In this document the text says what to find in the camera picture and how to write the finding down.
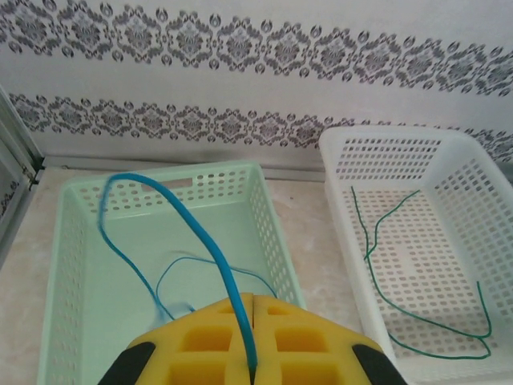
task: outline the black rubber pad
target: black rubber pad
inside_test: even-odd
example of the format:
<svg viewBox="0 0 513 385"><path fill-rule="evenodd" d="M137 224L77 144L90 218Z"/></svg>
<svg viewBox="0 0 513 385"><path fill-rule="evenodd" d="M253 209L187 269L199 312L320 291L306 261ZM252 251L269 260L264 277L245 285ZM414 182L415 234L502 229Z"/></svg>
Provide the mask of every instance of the black rubber pad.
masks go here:
<svg viewBox="0 0 513 385"><path fill-rule="evenodd" d="M142 342L126 349L98 385L135 385L154 350L155 344L152 342Z"/></svg>
<svg viewBox="0 0 513 385"><path fill-rule="evenodd" d="M388 357L367 345L354 345L353 352L371 385L407 385Z"/></svg>

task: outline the thin blue wire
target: thin blue wire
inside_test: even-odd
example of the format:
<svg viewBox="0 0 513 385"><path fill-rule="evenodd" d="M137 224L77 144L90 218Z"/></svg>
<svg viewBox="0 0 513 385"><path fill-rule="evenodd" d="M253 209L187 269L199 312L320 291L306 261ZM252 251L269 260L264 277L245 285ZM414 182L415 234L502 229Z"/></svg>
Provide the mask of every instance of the thin blue wire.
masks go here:
<svg viewBox="0 0 513 385"><path fill-rule="evenodd" d="M198 262L206 262L206 263L209 263L211 265L215 265L216 263L214 261L210 261L208 259L204 259L204 258L200 258L200 257L180 257L180 258L177 258L175 261L171 262L171 264L167 267L167 269L162 273L162 275L160 276L160 279L159 281L157 282L157 286L156 286L156 289L155 289L155 292L156 292L156 296L157 298L159 299L159 302L162 303L162 300L160 299L160 295L159 295L159 288L160 288L160 284L162 283L165 275L168 273L168 271L179 261L183 261L183 260L189 260L189 261L198 261ZM246 269L239 269L238 267L233 267L233 266L230 266L230 269L233 270L233 271L236 271L237 273L241 273L241 274L246 274L246 275L249 275L251 277L254 277L256 279L259 279L264 285L267 286L267 288L269 289L269 291L271 293L273 293L273 296L274 298L277 298L277 294L276 292L273 290L273 288L270 286L270 284L268 284L261 276L259 276L258 274L255 274L253 273L252 271L249 271L249 270L246 270ZM190 305L189 306L189 310L191 311L194 311L194 308Z"/></svg>
<svg viewBox="0 0 513 385"><path fill-rule="evenodd" d="M242 299L240 298L239 290L237 289L237 285L235 279L233 278L232 271L230 270L229 264L226 262L226 258L223 253L214 242L214 240L210 237L210 235L205 231L203 227L201 227L200 223L194 218L194 216L187 210L187 208L180 202L180 200L175 197L167 187L160 184L156 180L152 178L148 178L146 176L142 176L139 174L134 174L132 172L122 172L120 174L115 174L111 176L107 183L105 184L105 188L103 190L102 198L99 202L99 215L98 215L98 228L100 234L102 235L103 240L107 243L107 245L118 254L137 274L143 284L146 286L148 291L151 294L151 297L155 301L156 304L160 305L160 307L168 313L165 307L162 305L160 300L156 297L156 294L153 292L150 284L143 276L143 274L137 269L137 266L125 256L121 250L119 250L109 239L107 233L104 228L104 211L107 208L107 199L109 196L109 192L111 189L111 185L117 180L133 180L135 182L139 182L141 184L145 184L146 186L154 188L160 195L162 195L178 212L178 214L184 219L185 223L189 226L192 232L200 239L201 243L207 248L208 252L214 258L214 261L219 268L221 277L223 278L224 286L226 287L226 291L228 292L228 297L230 298L230 302L232 303L233 312L235 313L236 320L239 324L240 332L242 334L242 340L244 341L244 348L246 350L246 357L248 360L248 368L249 368L249 377L251 383L255 379L255 373L257 371L257 348L255 346L255 340L253 338L251 324L249 323L248 315L244 309L244 304L242 303Z"/></svg>

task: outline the mint green basket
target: mint green basket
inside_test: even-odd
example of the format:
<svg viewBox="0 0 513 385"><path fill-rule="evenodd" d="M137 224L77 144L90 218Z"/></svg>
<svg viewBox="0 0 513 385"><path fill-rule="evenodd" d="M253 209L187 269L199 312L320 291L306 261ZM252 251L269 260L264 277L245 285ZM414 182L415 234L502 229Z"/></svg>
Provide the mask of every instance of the mint green basket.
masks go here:
<svg viewBox="0 0 513 385"><path fill-rule="evenodd" d="M261 168L227 162L159 168L142 174L169 187L216 240L228 263L265 279L278 298L305 307ZM63 186L46 296L38 384L94 384L127 344L155 324L155 305L96 227L107 176ZM106 212L112 241L155 289L178 257L212 259L160 194L132 181L113 186ZM241 292L270 294L256 278L234 273ZM196 309L226 298L214 265L180 261L161 286L163 303Z"/></svg>

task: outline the yellow foam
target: yellow foam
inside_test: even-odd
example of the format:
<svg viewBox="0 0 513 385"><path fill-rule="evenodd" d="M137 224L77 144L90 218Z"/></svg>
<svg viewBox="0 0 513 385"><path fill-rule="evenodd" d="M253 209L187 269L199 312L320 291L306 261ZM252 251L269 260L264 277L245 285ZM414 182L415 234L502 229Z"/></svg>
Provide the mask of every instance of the yellow foam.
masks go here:
<svg viewBox="0 0 513 385"><path fill-rule="evenodd" d="M258 355L255 385L370 385L352 346L371 339L294 305L242 294ZM137 385L249 385L242 336L228 299L134 340L156 349Z"/></svg>

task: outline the marble surface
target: marble surface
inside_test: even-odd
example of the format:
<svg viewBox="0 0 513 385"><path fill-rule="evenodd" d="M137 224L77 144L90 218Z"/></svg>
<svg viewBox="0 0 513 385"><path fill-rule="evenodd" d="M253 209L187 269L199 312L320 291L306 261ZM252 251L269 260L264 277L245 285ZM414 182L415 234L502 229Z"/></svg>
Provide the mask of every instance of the marble surface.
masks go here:
<svg viewBox="0 0 513 385"><path fill-rule="evenodd" d="M92 173L59 168L44 172L0 269L2 384L36 382L59 190L70 178ZM268 180L268 185L307 307L361 331L323 184Z"/></svg>

